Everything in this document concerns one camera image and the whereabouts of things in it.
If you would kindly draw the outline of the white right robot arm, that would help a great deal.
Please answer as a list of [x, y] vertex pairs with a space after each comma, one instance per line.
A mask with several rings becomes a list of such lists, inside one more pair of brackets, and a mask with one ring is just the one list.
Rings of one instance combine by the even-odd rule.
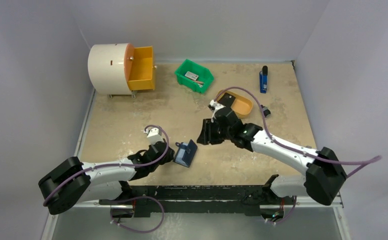
[[203, 145], [231, 141], [236, 147], [272, 157], [298, 171], [297, 176], [272, 175], [265, 183], [262, 196], [270, 204], [288, 196], [308, 196], [315, 202], [329, 206], [333, 203], [347, 174], [335, 153], [301, 147], [268, 133], [254, 123], [243, 123], [227, 106], [212, 102], [212, 117], [207, 118], [202, 132], [217, 137], [200, 140]]

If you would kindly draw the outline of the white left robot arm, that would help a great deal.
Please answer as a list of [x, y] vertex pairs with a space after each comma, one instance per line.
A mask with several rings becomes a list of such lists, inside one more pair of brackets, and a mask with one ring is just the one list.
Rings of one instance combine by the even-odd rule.
[[171, 162], [174, 155], [167, 143], [158, 141], [148, 149], [111, 162], [82, 162], [72, 156], [38, 182], [43, 206], [51, 215], [58, 215], [86, 201], [114, 200], [124, 205], [131, 199], [128, 182], [147, 177], [158, 166]]

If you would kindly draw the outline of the navy blue card holder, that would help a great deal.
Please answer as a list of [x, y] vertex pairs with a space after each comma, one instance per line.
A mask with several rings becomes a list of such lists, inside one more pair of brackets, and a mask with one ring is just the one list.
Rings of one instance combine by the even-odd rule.
[[183, 167], [189, 168], [198, 150], [197, 144], [190, 139], [189, 142], [176, 142], [177, 151], [173, 162]]

